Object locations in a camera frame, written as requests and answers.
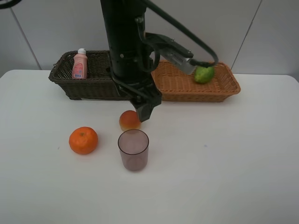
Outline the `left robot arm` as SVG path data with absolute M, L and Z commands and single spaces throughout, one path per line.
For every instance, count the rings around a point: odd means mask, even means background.
M 102 0 L 110 74 L 120 95 L 128 96 L 141 122 L 162 102 L 151 73 L 158 67 L 156 44 L 146 39 L 146 7 L 138 0 Z

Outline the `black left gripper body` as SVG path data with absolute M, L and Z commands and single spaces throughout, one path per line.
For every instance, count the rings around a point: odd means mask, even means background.
M 118 93 L 128 97 L 137 110 L 152 110 L 162 101 L 151 76 L 160 61 L 156 36 L 108 33 L 112 80 Z

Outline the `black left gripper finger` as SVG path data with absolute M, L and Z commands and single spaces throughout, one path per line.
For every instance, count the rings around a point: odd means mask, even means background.
M 140 122 L 149 120 L 154 108 L 152 104 L 136 104 L 135 110 Z

